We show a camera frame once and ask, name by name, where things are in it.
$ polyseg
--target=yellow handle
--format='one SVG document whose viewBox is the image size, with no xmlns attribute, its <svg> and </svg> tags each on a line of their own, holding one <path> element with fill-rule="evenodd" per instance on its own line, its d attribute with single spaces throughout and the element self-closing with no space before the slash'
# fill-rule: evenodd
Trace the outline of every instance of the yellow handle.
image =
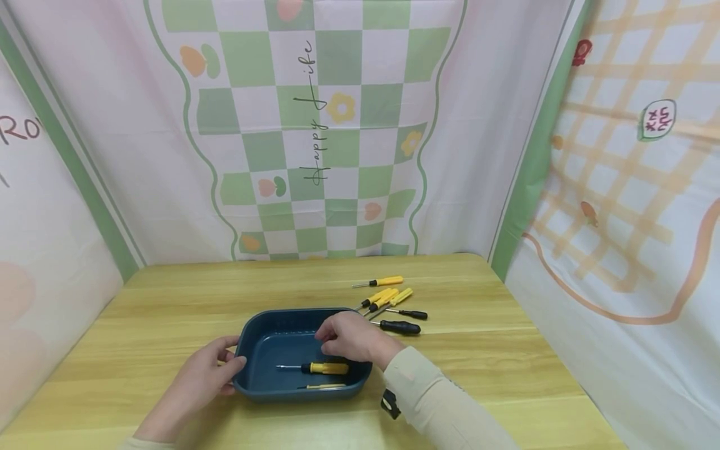
<svg viewBox="0 0 720 450">
<path fill-rule="evenodd" d="M 371 295 L 370 297 L 367 297 L 367 299 L 370 300 L 371 303 L 375 303 L 377 300 L 380 300 L 380 297 L 382 297 L 383 295 L 386 295 L 390 291 L 392 291 L 392 288 L 388 287 L 376 294 Z"/>
<path fill-rule="evenodd" d="M 390 299 L 396 296 L 399 292 L 400 291 L 398 291 L 397 289 L 388 289 L 387 292 L 385 292 L 385 294 L 375 302 L 375 304 L 377 305 L 377 307 L 381 307 L 385 303 L 388 303 Z"/>
<path fill-rule="evenodd" d="M 333 362 L 314 362 L 310 364 L 311 374 L 345 375 L 348 373 L 348 365 Z"/>
<path fill-rule="evenodd" d="M 377 280 L 378 286 L 386 286 L 388 284 L 400 284 L 400 283 L 402 283 L 401 276 L 389 276 L 387 278 L 378 278 L 378 280 Z"/>
<path fill-rule="evenodd" d="M 345 383 L 309 384 L 308 386 L 305 386 L 305 389 L 330 389 L 332 387 L 345 387 Z"/>
<path fill-rule="evenodd" d="M 413 294 L 413 290 L 408 287 L 406 290 L 404 290 L 404 291 L 402 291 L 401 293 L 399 293 L 398 295 L 394 296 L 394 297 L 390 300 L 390 304 L 391 304 L 392 306 L 397 306 L 398 303 L 402 302 L 403 300 L 405 300 L 406 298 L 408 298 L 408 297 L 409 297 L 410 295 L 412 295 L 412 294 Z"/>
</svg>

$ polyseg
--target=green checkered pattern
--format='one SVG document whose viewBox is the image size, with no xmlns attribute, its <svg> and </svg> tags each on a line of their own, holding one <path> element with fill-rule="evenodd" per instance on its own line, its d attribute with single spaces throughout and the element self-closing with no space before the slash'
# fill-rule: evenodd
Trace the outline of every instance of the green checkered pattern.
<svg viewBox="0 0 720 450">
<path fill-rule="evenodd" d="M 161 39 L 190 82 L 191 129 L 244 257 L 408 253 L 416 158 L 456 25 L 416 23 L 424 5 L 161 2 Z"/>
</svg>

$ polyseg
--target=checkered cloth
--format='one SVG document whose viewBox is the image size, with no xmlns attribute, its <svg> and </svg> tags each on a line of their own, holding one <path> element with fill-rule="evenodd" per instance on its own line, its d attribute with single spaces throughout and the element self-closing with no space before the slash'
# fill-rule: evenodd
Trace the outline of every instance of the checkered cloth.
<svg viewBox="0 0 720 450">
<path fill-rule="evenodd" d="M 720 124 L 719 20 L 717 1 L 605 1 L 588 21 L 530 229 L 575 279 L 633 292 L 665 265 Z"/>
<path fill-rule="evenodd" d="M 189 81 L 240 257 L 407 254 L 462 1 L 165 0 L 160 39 Z"/>
</svg>

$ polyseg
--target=wooden table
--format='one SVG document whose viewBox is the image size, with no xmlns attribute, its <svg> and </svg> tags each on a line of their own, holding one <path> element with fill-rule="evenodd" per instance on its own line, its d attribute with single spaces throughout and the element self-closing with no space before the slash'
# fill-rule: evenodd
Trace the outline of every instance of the wooden table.
<svg viewBox="0 0 720 450">
<path fill-rule="evenodd" d="M 400 274 L 425 310 L 403 340 L 482 403 L 524 449 L 623 449 L 505 286 L 478 256 L 413 256 L 155 266 L 136 274 L 0 436 L 3 450 L 113 449 L 129 436 L 185 358 L 240 333 L 262 310 L 355 307 L 375 289 L 352 282 Z M 180 449 L 429 449 L 379 408 L 377 369 L 339 402 L 214 401 Z"/>
</svg>

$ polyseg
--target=black handle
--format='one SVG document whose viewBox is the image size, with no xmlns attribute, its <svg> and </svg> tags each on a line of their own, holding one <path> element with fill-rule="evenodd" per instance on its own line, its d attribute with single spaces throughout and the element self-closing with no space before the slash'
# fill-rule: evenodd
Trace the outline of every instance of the black handle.
<svg viewBox="0 0 720 450">
<path fill-rule="evenodd" d="M 420 319 L 420 320 L 427 320 L 428 319 L 428 313 L 425 311 L 406 311 L 406 310 L 400 310 L 397 312 L 397 314 L 400 315 L 407 315 L 409 318 L 413 319 Z"/>
<path fill-rule="evenodd" d="M 420 326 L 410 322 L 390 322 L 380 320 L 380 329 L 383 331 L 394 331 L 399 334 L 420 334 Z"/>
</svg>

